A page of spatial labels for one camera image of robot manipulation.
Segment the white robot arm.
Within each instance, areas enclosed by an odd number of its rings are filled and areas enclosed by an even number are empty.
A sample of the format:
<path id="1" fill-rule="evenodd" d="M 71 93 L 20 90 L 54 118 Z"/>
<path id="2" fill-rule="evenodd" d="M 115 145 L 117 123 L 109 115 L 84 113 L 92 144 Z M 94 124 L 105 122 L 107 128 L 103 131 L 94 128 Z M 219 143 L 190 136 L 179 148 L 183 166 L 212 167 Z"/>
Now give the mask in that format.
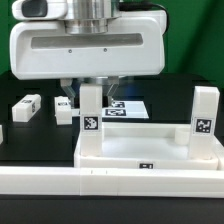
<path id="1" fill-rule="evenodd" d="M 168 15 L 160 5 L 122 0 L 16 0 L 10 64 L 20 80 L 58 79 L 73 99 L 72 81 L 108 87 L 119 79 L 157 75 L 165 66 Z"/>

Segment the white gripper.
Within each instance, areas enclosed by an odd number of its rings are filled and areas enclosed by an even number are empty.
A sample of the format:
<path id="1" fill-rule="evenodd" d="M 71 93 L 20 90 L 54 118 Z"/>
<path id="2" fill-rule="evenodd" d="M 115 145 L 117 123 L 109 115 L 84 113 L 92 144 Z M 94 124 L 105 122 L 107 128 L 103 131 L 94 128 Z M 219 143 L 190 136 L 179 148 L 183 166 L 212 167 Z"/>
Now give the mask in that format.
<path id="1" fill-rule="evenodd" d="M 123 12 L 103 34 L 70 35 L 61 21 L 20 22 L 10 35 L 10 63 L 20 80 L 61 79 L 72 107 L 79 99 L 72 79 L 103 79 L 103 104 L 111 105 L 117 76 L 156 75 L 165 66 L 162 10 Z"/>

